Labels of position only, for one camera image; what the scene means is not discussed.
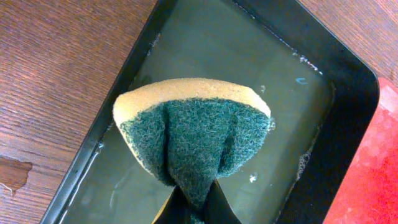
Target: red mat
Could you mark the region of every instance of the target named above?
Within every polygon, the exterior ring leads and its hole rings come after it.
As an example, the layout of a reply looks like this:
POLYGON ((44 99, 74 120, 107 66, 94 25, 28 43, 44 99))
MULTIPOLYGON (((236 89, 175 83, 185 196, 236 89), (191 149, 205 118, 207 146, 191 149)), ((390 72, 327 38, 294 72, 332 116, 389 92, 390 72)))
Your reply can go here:
POLYGON ((398 223, 398 88, 379 83, 376 113, 324 224, 398 223))

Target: wooden table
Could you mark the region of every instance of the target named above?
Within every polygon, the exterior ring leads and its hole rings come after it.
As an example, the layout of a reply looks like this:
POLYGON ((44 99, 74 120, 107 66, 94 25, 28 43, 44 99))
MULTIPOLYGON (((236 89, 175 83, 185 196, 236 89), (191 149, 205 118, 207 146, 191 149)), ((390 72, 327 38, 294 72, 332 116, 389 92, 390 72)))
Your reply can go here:
MULTIPOLYGON (((155 4, 43 2, 0 6, 0 155, 32 163, 14 196, 0 187, 0 223, 40 221, 155 4)), ((398 85, 398 0, 302 2, 398 85)))

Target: water spill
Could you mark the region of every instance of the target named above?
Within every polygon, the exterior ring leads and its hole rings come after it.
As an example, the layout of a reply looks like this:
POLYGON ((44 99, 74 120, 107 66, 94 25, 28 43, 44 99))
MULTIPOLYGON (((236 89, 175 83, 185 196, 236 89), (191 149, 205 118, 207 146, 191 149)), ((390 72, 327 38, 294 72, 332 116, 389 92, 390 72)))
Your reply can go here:
POLYGON ((0 185, 15 195, 26 184, 28 173, 32 170, 31 162, 21 162, 0 156, 0 185))
MULTIPOLYGON (((227 0, 179 0, 161 33, 130 89, 171 78, 214 78, 249 86, 269 105, 274 122, 261 150, 219 183, 242 223, 273 223, 309 160, 333 102, 331 83, 227 0)), ((113 123, 98 147, 101 154, 63 222, 151 223, 172 188, 138 164, 113 123)))

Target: black tray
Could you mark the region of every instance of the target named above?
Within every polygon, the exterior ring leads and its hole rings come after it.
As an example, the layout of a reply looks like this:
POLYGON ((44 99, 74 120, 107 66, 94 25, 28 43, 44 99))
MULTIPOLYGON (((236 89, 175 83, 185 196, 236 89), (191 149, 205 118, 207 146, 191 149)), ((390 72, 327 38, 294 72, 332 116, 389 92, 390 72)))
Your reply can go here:
MULTIPOLYGON (((112 122, 112 105, 133 82, 176 0, 158 1, 60 184, 41 223, 56 223, 112 122)), ((312 156, 277 223, 321 223, 373 116, 372 71, 295 0, 236 0, 256 20, 320 68, 335 86, 333 106, 312 156)))

